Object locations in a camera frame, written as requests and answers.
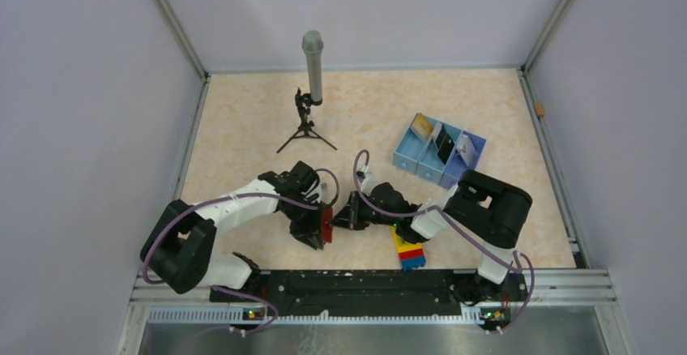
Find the red leather card holder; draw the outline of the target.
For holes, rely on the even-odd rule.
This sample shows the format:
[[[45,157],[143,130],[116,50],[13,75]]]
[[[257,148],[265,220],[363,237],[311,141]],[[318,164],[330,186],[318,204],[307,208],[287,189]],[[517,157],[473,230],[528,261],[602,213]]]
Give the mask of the red leather card holder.
[[[324,208],[321,214],[321,237],[322,244],[332,243],[333,226],[330,224],[333,217],[333,209],[331,207]]]

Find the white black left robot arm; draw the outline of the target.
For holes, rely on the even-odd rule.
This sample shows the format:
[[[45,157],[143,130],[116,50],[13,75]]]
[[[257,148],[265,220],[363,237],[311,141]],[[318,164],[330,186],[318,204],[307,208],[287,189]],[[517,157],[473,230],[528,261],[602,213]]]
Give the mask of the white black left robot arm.
[[[215,240],[253,219],[274,213],[290,222],[297,241],[321,250],[322,227],[331,214],[322,199],[318,171],[303,161],[289,171],[267,171],[240,189],[189,204],[175,199],[163,210],[141,251],[147,284],[166,284],[177,294],[198,286],[222,286],[241,301],[260,288],[258,266],[240,253],[214,253]]]

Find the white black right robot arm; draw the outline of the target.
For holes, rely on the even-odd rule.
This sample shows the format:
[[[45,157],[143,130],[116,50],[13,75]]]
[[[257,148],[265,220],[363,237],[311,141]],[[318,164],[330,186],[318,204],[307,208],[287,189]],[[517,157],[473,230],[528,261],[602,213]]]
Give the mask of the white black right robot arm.
[[[411,203],[389,182],[376,182],[370,171],[362,169],[331,225],[350,230],[389,225],[411,244],[453,229],[482,254],[475,278],[477,293],[496,300],[508,288],[506,275],[523,270],[523,255],[516,245],[532,204],[525,190],[475,170],[466,171],[439,198]]]

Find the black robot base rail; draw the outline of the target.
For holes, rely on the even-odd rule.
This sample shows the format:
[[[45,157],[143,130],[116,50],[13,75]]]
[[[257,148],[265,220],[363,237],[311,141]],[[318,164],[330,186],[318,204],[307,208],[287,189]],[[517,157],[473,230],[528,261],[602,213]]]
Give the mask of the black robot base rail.
[[[522,302],[522,274],[502,284],[474,270],[274,270],[252,275],[242,292],[272,303],[285,317],[430,317],[461,314],[480,302]]]

